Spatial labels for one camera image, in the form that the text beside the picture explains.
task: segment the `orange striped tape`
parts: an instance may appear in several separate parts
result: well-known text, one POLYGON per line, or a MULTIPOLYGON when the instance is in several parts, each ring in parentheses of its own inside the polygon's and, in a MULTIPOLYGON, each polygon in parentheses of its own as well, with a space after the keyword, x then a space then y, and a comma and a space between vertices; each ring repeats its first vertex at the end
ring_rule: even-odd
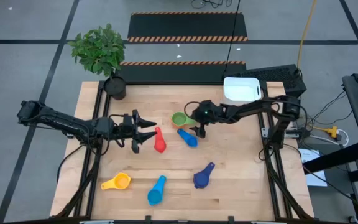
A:
MULTIPOLYGON (((231 36, 178 36, 178 37, 130 37, 129 42, 230 42, 231 36)), ((247 41, 248 37, 234 36, 233 41, 247 41)))
POLYGON ((162 14, 235 14, 236 12, 134 12, 131 15, 162 15, 162 14))
MULTIPOLYGON (((197 61, 197 62, 121 62, 121 65, 225 65, 226 61, 197 61)), ((245 65, 245 61, 228 61, 229 65, 245 65)))

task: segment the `red spoon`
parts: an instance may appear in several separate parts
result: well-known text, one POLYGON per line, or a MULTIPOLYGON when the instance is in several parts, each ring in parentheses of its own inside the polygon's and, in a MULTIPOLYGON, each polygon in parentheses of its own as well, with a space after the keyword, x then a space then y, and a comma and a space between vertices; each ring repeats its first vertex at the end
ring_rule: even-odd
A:
POLYGON ((161 129, 159 127, 155 128, 157 134, 155 135, 155 144, 154 149, 157 150, 159 153, 163 153, 164 150, 167 148, 167 144, 162 137, 161 129))

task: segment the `yellow measuring cup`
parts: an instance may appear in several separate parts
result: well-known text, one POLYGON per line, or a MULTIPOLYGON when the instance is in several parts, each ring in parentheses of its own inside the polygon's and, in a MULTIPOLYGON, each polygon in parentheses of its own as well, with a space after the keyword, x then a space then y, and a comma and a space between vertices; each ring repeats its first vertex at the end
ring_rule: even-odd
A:
POLYGON ((118 173, 113 179, 101 184, 102 190, 106 189, 125 189, 129 186, 131 178, 125 173, 118 173))

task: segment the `wooden table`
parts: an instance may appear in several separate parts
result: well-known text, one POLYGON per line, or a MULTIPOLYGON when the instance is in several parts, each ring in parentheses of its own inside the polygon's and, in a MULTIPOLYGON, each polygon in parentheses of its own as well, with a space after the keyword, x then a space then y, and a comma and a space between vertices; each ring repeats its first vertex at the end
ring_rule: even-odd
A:
MULTIPOLYGON (((83 82, 76 117, 91 119, 97 86, 98 82, 83 82)), ((112 142, 108 153, 101 158, 92 218, 144 220, 146 215, 151 215, 153 220, 227 220, 232 215, 237 221, 274 220, 267 171, 264 162, 258 159, 262 141, 257 115, 242 118, 236 124, 207 126, 207 137, 198 139, 197 148, 189 148, 171 124, 170 116, 183 111, 189 101, 211 99, 216 104, 220 103, 222 89, 222 86, 127 86, 127 96, 123 100, 112 99, 109 114, 132 113, 132 109, 138 109, 142 118, 157 122, 167 149, 163 154, 157 152, 154 138, 140 147, 139 154, 132 152, 130 139, 123 149, 112 142), (193 174, 204 169, 209 162, 216 164, 209 185, 205 189, 196 189, 193 174), (132 177, 130 186, 125 190, 101 190, 100 184, 118 172, 132 177), (147 193, 160 175, 167 177, 163 202, 152 207, 147 201, 147 193)), ((268 93, 270 96, 285 94, 282 83, 268 83, 268 93)), ((195 107, 188 106, 188 113, 195 107)), ((142 132, 153 130, 154 127, 145 128, 142 132)), ((297 147, 293 139, 286 139, 285 143, 297 147)), ((76 147, 77 140, 68 140, 65 154, 76 147)), ((79 151, 64 163, 51 215, 58 213, 77 190, 84 154, 85 150, 79 151)), ((299 154, 285 146, 281 155, 289 191, 313 216, 299 154)), ((284 217, 278 188, 277 192, 281 216, 284 217)), ((87 192, 84 198, 81 214, 85 213, 87 192)))

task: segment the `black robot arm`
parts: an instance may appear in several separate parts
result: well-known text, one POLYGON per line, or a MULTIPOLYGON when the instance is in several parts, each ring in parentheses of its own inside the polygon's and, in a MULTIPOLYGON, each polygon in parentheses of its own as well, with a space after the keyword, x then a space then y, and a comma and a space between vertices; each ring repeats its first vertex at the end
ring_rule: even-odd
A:
POLYGON ((122 123, 116 124, 110 117, 102 117, 93 120, 82 120, 73 116, 55 111, 39 101, 23 101, 22 108, 17 114, 19 124, 36 125, 39 123, 61 130, 66 136, 74 136, 81 144, 89 147, 98 147, 101 141, 132 138, 132 150, 139 153, 138 144, 142 144, 156 132, 140 133, 137 127, 146 128, 156 125, 155 122, 143 120, 137 110, 122 116, 122 123))
POLYGON ((264 98, 241 106, 220 104, 216 106, 211 100, 202 101, 192 112, 191 119, 200 123, 200 127, 190 128, 200 138, 205 138, 205 126, 214 123, 233 124, 241 118, 261 112, 270 112, 277 123, 269 128, 268 140, 271 146, 283 147, 285 130, 300 114, 300 100, 290 96, 264 98), (274 110, 272 104, 283 103, 282 111, 274 110))

